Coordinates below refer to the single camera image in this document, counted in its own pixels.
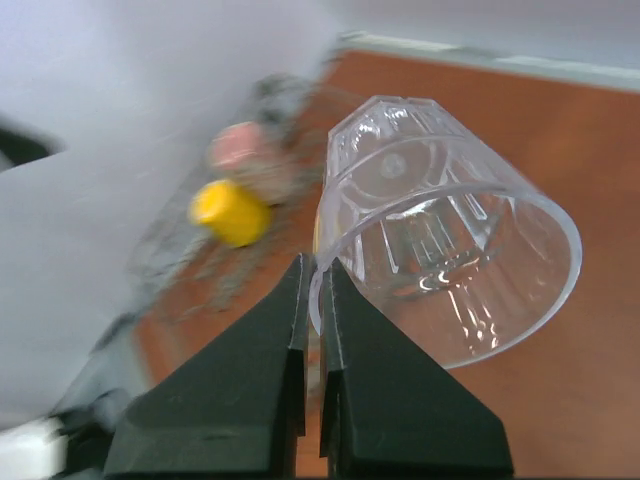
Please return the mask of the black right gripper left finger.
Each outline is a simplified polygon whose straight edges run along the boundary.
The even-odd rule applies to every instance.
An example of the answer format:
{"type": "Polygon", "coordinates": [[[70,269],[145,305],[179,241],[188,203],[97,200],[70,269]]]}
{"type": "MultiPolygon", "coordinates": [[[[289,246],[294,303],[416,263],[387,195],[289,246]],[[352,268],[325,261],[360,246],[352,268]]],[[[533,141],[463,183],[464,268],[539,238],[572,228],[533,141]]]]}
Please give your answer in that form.
{"type": "Polygon", "coordinates": [[[292,478],[305,432],[306,257],[126,409],[107,478],[292,478]]]}

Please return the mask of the clear glass cup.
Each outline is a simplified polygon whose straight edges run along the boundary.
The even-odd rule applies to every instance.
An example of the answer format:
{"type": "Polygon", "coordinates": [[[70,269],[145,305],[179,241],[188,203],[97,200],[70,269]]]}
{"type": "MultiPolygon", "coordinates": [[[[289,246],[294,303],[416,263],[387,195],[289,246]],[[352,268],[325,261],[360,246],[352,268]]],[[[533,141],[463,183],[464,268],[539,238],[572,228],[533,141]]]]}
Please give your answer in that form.
{"type": "Polygon", "coordinates": [[[339,263],[357,292],[447,369],[540,329],[573,291],[571,217],[431,99],[374,96],[328,134],[309,292],[339,263]]]}

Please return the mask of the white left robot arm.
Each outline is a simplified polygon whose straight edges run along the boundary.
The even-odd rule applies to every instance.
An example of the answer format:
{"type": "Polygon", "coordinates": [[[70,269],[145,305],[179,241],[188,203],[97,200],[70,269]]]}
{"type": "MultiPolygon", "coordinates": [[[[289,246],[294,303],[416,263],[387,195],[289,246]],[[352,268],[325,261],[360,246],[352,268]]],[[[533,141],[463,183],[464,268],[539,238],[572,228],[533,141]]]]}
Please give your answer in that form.
{"type": "Polygon", "coordinates": [[[150,380],[111,229],[56,141],[1,128],[1,426],[88,409],[112,428],[150,380]]]}

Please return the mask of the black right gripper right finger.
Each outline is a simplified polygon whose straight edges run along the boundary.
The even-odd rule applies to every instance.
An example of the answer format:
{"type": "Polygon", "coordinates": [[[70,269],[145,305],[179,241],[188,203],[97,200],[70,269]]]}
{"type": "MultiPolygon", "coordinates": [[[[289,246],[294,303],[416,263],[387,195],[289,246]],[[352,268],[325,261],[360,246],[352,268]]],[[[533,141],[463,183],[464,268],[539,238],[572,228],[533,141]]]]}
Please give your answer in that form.
{"type": "Polygon", "coordinates": [[[502,421],[360,294],[321,284],[320,454],[332,478],[511,478],[502,421]]]}

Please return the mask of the yellow cup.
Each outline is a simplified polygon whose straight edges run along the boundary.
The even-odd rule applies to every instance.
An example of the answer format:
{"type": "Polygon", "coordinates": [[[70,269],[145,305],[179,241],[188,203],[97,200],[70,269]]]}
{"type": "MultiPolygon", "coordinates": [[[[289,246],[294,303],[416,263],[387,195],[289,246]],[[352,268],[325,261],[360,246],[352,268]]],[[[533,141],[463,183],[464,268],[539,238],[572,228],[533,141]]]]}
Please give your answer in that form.
{"type": "Polygon", "coordinates": [[[192,198],[190,221],[234,248],[260,240],[271,224],[271,210],[261,199],[228,179],[202,187],[192,198]]]}

